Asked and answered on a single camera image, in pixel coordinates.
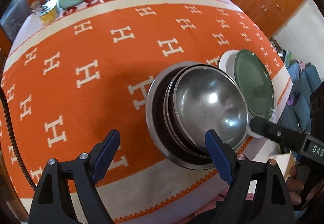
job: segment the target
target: tablecloth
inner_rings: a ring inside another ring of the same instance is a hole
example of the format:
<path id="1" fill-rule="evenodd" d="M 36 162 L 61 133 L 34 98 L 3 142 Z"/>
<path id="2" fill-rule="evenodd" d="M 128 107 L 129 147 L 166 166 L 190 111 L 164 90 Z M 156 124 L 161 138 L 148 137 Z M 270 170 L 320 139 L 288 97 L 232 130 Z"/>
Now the tablecloth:
<path id="1" fill-rule="evenodd" d="M 22 158 L 35 183 L 48 159 L 75 159 L 110 129 L 121 145 L 97 190 L 113 220 L 173 223 L 215 198 L 226 184 L 215 169 L 192 171 L 165 159 L 150 138 L 145 100 L 154 77 L 180 61 L 214 66 L 229 49 L 250 49 L 268 69 L 278 104 L 291 81 L 259 28 L 228 0 L 92 0 L 14 48 L 1 86 Z M 28 207 L 32 189 L 13 153 L 4 116 L 7 170 Z M 253 159 L 264 144 L 240 148 Z M 86 222 L 70 185 L 79 221 Z"/>

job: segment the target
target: green plate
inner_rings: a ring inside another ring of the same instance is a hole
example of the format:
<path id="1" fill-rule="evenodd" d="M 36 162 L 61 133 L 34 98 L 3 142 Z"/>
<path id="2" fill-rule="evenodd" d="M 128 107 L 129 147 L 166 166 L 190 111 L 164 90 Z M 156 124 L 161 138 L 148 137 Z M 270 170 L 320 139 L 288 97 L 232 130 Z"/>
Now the green plate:
<path id="1" fill-rule="evenodd" d="M 270 119 L 274 108 L 274 91 L 261 60 L 250 50 L 240 50 L 235 58 L 234 75 L 250 113 Z"/>

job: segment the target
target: human hand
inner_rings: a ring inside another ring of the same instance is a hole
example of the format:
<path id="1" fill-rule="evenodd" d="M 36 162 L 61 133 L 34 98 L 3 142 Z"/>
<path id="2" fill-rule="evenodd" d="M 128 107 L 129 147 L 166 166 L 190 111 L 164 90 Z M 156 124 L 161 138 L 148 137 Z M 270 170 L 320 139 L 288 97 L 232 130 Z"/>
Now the human hand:
<path id="1" fill-rule="evenodd" d="M 301 197 L 296 192 L 301 192 L 304 189 L 304 185 L 295 179 L 297 175 L 297 167 L 294 165 L 290 169 L 290 177 L 288 177 L 286 184 L 289 190 L 290 198 L 293 205 L 299 205 L 302 201 Z M 324 178 L 317 183 L 317 185 L 310 191 L 306 197 L 306 201 L 310 201 L 317 193 L 320 195 L 324 193 Z"/>

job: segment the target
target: black cable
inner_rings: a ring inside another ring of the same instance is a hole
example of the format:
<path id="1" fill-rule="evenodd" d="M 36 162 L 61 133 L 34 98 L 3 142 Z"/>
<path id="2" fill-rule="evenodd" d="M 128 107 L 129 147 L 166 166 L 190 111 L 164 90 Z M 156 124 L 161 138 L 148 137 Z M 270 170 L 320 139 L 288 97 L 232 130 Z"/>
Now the black cable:
<path id="1" fill-rule="evenodd" d="M 9 106 L 8 106 L 7 98 L 6 98 L 2 88 L 0 90 L 0 98 L 1 98 L 2 106 L 3 106 L 3 110 L 4 110 L 5 120 L 7 122 L 10 141 L 11 141 L 11 144 L 12 144 L 12 148 L 13 148 L 13 150 L 15 152 L 15 155 L 17 157 L 19 166 L 20 166 L 22 172 L 24 173 L 24 175 L 25 175 L 28 183 L 30 184 L 31 188 L 33 190 L 36 190 L 36 185 L 35 185 L 34 181 L 32 180 L 31 176 L 29 175 L 24 162 L 22 161 L 22 158 L 21 158 L 18 146 L 17 146 L 17 142 L 16 142 L 16 139 L 15 139 L 14 130 L 12 128 L 12 122 L 11 122 L 11 118 L 10 118 L 10 112 L 9 112 Z"/>

